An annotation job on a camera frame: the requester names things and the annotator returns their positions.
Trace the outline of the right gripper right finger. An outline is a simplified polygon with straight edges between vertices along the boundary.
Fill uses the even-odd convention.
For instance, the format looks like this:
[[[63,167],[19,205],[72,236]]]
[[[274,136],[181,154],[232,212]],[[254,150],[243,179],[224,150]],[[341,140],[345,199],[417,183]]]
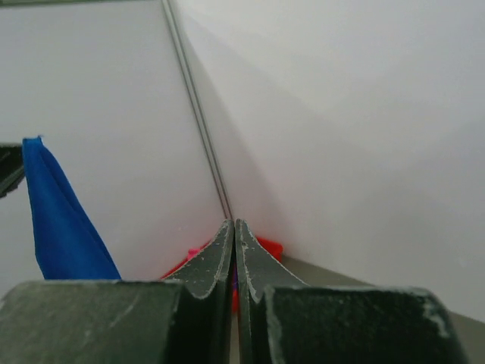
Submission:
[[[466,363],[449,314],[417,287],[312,287],[235,223],[243,363]]]

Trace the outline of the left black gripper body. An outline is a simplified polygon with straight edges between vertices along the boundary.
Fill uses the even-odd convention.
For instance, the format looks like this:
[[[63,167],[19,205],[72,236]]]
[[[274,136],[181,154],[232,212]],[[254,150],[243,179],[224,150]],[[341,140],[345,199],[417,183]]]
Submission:
[[[22,145],[2,143],[0,155],[0,196],[6,197],[18,188],[25,176]]]

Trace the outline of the dark blue towel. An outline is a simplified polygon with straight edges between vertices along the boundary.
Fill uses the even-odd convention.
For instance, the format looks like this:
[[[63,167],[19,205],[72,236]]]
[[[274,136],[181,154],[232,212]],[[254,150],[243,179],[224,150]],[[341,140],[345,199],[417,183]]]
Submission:
[[[111,255],[41,137],[22,142],[35,256],[46,280],[120,280]]]

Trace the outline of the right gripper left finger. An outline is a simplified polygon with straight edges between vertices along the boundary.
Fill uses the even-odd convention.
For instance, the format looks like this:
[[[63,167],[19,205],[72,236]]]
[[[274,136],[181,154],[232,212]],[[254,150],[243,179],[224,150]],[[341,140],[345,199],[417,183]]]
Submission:
[[[227,363],[233,222],[160,281],[28,281],[1,301],[3,363]]]

